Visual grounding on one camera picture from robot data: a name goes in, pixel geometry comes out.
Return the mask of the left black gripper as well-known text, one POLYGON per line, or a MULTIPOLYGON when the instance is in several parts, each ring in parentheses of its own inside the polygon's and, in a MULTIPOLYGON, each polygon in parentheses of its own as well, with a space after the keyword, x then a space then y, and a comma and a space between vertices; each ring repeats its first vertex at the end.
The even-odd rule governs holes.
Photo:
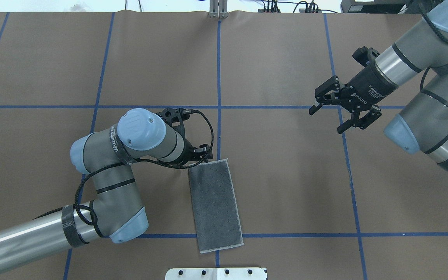
POLYGON ((181 164, 188 162, 209 162, 213 159, 213 147, 208 144, 194 147, 189 141, 184 142, 184 149, 182 153, 181 164))

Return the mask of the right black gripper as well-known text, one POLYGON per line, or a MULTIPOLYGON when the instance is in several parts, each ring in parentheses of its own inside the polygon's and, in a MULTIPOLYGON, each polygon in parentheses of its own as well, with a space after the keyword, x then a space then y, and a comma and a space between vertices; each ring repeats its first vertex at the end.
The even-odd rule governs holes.
POLYGON ((343 87, 338 76, 331 76, 315 90, 315 102, 309 108, 309 115, 315 114, 322 106, 341 105, 352 112, 350 119, 337 127, 337 133, 342 134, 355 127, 366 129, 381 117, 379 106, 373 106, 397 89, 397 85, 389 81, 381 70, 370 64, 362 69, 343 87), (361 111, 369 110, 360 118, 361 111))

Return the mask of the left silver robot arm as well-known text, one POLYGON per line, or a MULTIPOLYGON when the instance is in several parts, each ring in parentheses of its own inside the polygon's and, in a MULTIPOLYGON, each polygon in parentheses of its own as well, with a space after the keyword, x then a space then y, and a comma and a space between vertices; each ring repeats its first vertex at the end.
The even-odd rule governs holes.
POLYGON ((85 177, 73 203, 0 231, 0 274, 102 237, 130 241, 148 229, 131 166, 146 162, 186 170, 213 158, 213 144, 194 147, 184 121, 200 110, 128 110, 109 129, 78 139, 70 159, 85 177))

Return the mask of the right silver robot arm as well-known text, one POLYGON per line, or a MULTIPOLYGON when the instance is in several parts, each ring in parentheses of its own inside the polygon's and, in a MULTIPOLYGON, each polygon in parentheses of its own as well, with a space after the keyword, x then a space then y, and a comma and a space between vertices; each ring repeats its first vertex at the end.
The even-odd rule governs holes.
POLYGON ((337 132, 364 130, 381 116, 380 101, 417 74, 434 71, 434 78, 421 83, 384 135, 409 154, 421 151, 448 172, 448 0, 419 11, 422 19, 385 51, 366 46, 355 50, 352 57, 362 70, 346 84, 334 75, 317 87, 309 114, 323 106, 340 106, 350 118, 337 132))

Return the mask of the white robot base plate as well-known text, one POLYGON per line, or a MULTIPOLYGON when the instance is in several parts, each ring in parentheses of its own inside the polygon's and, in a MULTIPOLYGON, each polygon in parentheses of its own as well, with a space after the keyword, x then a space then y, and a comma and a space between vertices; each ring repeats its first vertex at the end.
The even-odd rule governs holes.
POLYGON ((165 274, 166 280, 267 280, 266 268, 174 268, 165 274))

